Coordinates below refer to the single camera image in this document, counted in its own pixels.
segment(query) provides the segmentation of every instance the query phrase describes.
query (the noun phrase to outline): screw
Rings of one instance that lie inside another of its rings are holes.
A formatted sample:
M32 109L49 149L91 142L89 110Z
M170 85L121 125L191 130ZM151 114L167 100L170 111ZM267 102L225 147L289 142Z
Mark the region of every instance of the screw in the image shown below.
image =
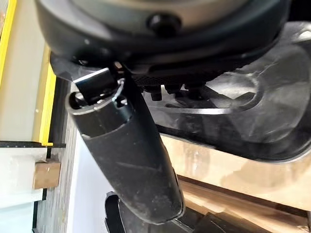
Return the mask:
M169 14L156 14L149 17L147 26L158 37L175 36L181 29L181 20Z

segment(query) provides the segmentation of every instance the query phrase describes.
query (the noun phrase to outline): white wall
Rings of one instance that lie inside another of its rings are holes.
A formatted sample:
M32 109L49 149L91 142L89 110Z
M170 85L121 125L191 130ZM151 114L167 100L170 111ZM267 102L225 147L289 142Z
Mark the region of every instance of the white wall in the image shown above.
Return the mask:
M71 180L67 233L106 233L106 194L112 187L89 153L80 135Z
M35 1L18 0L0 85L0 140L32 140L44 46Z

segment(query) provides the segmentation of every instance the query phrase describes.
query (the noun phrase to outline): black plastic part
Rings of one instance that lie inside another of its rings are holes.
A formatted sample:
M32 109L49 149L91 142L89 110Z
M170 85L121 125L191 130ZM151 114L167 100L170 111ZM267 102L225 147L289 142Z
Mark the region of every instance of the black plastic part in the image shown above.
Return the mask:
M268 233L245 219L225 213L204 216L190 208L178 219L162 225L149 224L136 217L114 193L108 194L105 209L109 233Z
M95 67L122 62L142 86L207 81L254 61L274 44L290 2L250 0L211 26L163 39L109 28L69 0L36 0L42 32L54 53Z
M104 104L79 110L71 108L69 97L67 109L98 166L133 213L154 224L180 217L182 193L140 91L127 78L121 95L128 104L113 108L116 95ZM119 121L117 115L127 120Z

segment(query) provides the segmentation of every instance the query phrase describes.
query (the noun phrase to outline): wooden board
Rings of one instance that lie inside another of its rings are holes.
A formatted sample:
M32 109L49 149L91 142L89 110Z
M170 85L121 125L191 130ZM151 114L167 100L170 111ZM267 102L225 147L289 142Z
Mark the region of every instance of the wooden board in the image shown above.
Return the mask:
M54 188L58 186L60 162L47 160L46 163L35 164L34 189Z
M267 164L162 137L178 175L311 211L311 156Z
M212 213L228 222L263 228L272 233L306 233L307 218L264 207L249 201L212 191L184 181L180 182L186 205L202 214Z

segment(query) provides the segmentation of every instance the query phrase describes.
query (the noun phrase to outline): light wood surface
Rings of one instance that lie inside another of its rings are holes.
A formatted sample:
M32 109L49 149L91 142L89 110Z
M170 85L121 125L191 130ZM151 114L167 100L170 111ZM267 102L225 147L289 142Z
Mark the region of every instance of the light wood surface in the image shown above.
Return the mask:
M311 155L267 164L208 147L162 137L178 175L311 211Z
M184 181L180 182L186 205L202 214L212 213L219 218L259 226L272 233L306 233L307 219L273 208L212 191Z
M60 162L47 160L46 163L35 164L34 189L54 188L58 186Z

